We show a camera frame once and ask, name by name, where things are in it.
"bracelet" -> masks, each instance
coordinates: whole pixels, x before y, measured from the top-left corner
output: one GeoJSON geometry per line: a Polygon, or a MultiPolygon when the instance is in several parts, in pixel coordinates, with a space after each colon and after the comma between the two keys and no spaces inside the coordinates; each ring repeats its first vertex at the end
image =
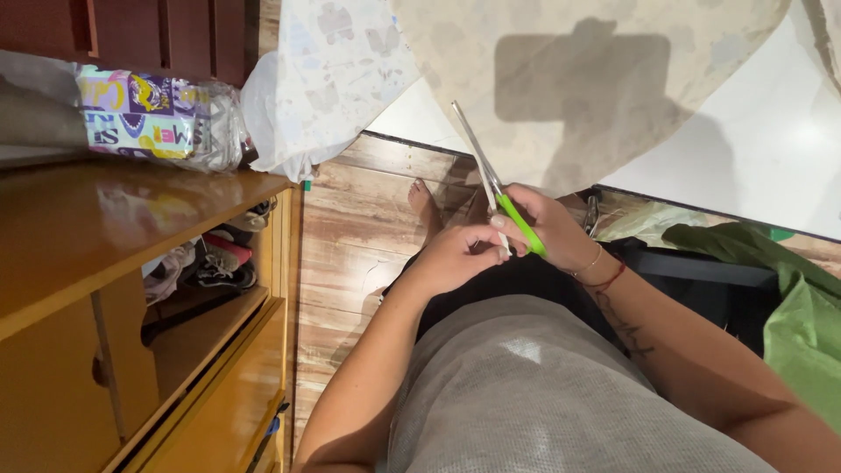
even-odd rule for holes
{"type": "Polygon", "coordinates": [[[627,268],[627,265],[625,264],[624,259],[618,257],[617,255],[613,255],[613,257],[619,260],[619,263],[621,263],[621,266],[619,267],[619,270],[616,271],[616,274],[614,274],[612,278],[610,278],[606,282],[600,283],[600,284],[584,284],[584,283],[581,283],[581,285],[583,285],[584,287],[589,287],[589,288],[595,288],[595,287],[601,288],[601,289],[597,290],[595,293],[597,295],[604,294],[604,292],[611,287],[611,284],[613,284],[613,281],[616,281],[617,279],[619,279],[619,276],[622,276],[622,273],[625,272],[625,268],[627,268]]]}
{"type": "Polygon", "coordinates": [[[601,245],[599,245],[599,254],[595,255],[595,259],[593,260],[593,263],[590,263],[587,266],[584,266],[584,269],[579,269],[578,271],[569,273],[569,275],[574,278],[574,277],[578,276],[579,274],[583,273],[584,271],[592,268],[599,261],[599,258],[601,258],[601,253],[603,251],[604,251],[604,248],[601,245]]]}

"hand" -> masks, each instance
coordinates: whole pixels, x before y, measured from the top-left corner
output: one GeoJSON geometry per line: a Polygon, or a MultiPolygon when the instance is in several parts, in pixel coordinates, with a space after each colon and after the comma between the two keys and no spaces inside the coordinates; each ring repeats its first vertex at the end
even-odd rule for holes
{"type": "Polygon", "coordinates": [[[455,290],[485,269],[508,260],[497,230],[487,225],[454,226],[438,234],[398,279],[412,284],[428,297],[455,290]],[[491,242],[478,255],[470,254],[476,242],[491,242]]]}
{"type": "MultiPolygon", "coordinates": [[[[593,263],[599,254],[598,243],[584,233],[563,204],[520,184],[512,184],[503,192],[534,218],[532,229],[546,247],[548,262],[570,273],[581,271],[593,263]]],[[[509,244],[518,255],[526,254],[528,239],[511,218],[494,215],[490,224],[509,237],[509,244]]]]}

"green scissors handle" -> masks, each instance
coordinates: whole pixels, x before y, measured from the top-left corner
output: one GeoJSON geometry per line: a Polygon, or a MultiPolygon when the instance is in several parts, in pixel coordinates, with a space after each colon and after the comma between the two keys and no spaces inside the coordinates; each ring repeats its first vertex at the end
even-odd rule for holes
{"type": "Polygon", "coordinates": [[[523,220],[522,216],[520,216],[520,212],[514,207],[514,204],[511,203],[511,199],[508,198],[505,194],[497,194],[496,195],[496,202],[502,207],[502,210],[516,223],[517,228],[523,232],[523,235],[526,236],[528,240],[528,246],[526,250],[528,252],[535,252],[540,255],[541,258],[546,257],[546,247],[543,246],[543,242],[540,241],[540,238],[537,237],[537,234],[532,230],[532,228],[523,220]]]}

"red string bracelet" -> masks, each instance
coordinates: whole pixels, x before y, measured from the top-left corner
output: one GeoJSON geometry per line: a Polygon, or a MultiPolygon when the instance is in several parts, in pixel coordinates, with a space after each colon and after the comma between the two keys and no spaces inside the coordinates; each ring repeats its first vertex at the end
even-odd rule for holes
{"type": "Polygon", "coordinates": [[[617,260],[619,260],[619,263],[621,263],[621,266],[619,267],[619,271],[616,271],[616,274],[614,274],[612,278],[610,278],[606,282],[600,283],[600,284],[584,284],[584,283],[581,283],[581,285],[583,285],[584,287],[590,287],[590,288],[601,287],[601,289],[599,289],[595,292],[598,295],[601,295],[606,290],[608,290],[611,287],[611,284],[613,284],[613,281],[617,280],[619,278],[619,276],[622,276],[622,273],[625,272],[625,268],[627,268],[627,265],[625,264],[624,259],[622,259],[621,257],[619,257],[617,255],[612,255],[612,256],[614,258],[616,258],[617,260]]]}

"scissors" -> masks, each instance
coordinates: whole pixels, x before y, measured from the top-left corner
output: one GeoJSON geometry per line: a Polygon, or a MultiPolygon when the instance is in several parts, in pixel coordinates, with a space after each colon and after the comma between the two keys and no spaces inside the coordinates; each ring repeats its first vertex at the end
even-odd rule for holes
{"type": "Polygon", "coordinates": [[[518,212],[514,207],[514,204],[511,203],[511,199],[509,199],[507,195],[502,194],[500,178],[490,166],[488,158],[484,155],[484,151],[482,151],[482,147],[479,145],[479,141],[476,140],[476,135],[473,134],[473,129],[471,129],[470,124],[468,124],[468,119],[464,117],[461,107],[458,106],[458,102],[455,100],[452,101],[452,108],[456,110],[456,116],[458,117],[458,120],[462,122],[464,132],[468,134],[470,142],[473,143],[473,149],[476,150],[477,161],[479,161],[479,166],[481,167],[479,170],[483,171],[481,174],[485,188],[487,189],[490,187],[490,191],[496,198],[496,202],[502,208],[504,215],[508,215],[517,225],[517,228],[519,228],[520,231],[523,232],[523,235],[526,236],[526,239],[528,240],[526,251],[535,252],[542,258],[545,258],[546,247],[543,246],[543,242],[540,241],[540,238],[537,237],[534,230],[526,223],[525,220],[523,220],[520,212],[518,212]]]}

